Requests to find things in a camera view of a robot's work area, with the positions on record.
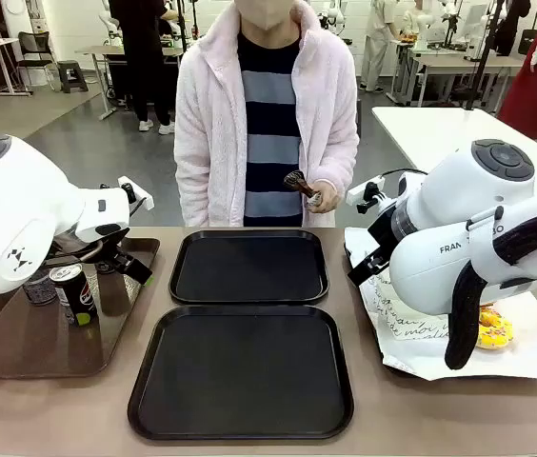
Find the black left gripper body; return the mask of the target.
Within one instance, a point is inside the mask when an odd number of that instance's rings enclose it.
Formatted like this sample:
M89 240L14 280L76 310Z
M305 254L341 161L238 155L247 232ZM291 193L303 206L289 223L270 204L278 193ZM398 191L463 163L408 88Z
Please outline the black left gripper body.
M87 243L79 239L73 231L66 231L55 236L45 262L67 263L69 259L73 259L74 263L119 263L127 257L121 249L121 242L128 233L128 229L121 229Z

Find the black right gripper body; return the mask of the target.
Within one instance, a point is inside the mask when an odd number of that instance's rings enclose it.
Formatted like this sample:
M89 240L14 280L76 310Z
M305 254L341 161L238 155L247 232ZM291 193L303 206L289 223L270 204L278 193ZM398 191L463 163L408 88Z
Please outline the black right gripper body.
M368 227L368 233L379 246L374 251L374 256L378 256L382 260L389 260L391 253L399 243L391 227L391 219L394 212L395 209L384 209Z

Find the person's left hand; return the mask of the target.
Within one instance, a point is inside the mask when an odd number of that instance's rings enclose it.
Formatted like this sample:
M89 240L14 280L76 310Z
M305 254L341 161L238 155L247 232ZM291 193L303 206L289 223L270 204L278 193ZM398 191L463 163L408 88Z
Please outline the person's left hand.
M336 209L340 196L332 184L327 181L315 181L311 188L321 194L321 203L310 209L313 213L329 213Z

